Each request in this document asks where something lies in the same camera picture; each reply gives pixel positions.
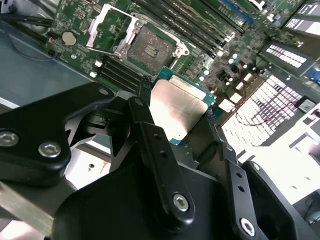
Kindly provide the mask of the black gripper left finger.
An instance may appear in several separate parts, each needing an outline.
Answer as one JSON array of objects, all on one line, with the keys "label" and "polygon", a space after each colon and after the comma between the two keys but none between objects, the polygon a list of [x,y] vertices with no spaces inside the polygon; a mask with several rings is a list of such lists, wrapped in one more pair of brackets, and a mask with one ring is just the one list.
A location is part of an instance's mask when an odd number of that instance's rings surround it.
[{"label": "black gripper left finger", "polygon": [[176,161],[150,103],[146,80],[138,95],[128,99],[92,82],[3,113],[0,178],[33,187],[56,185],[70,163],[71,149],[97,134],[111,139],[112,172],[134,161],[147,167],[157,160]]}]

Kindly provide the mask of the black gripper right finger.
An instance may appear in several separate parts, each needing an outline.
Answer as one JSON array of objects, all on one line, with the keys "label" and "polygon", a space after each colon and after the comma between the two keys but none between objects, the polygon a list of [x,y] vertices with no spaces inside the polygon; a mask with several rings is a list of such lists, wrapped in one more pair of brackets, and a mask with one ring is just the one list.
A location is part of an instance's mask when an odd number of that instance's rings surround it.
[{"label": "black gripper right finger", "polygon": [[239,165],[233,148],[221,140],[213,110],[206,111],[208,133],[216,146],[206,162],[206,172],[218,179],[226,192],[232,231],[242,240],[308,240],[310,227],[261,167],[253,161]]}]

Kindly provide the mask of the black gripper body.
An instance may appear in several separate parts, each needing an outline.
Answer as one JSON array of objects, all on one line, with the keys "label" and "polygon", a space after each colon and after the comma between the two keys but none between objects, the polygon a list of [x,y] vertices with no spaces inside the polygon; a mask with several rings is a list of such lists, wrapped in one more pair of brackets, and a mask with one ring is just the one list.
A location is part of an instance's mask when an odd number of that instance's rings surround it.
[{"label": "black gripper body", "polygon": [[137,160],[70,195],[54,217],[54,240],[235,239],[225,189],[241,176],[225,161],[218,179],[158,159]]}]

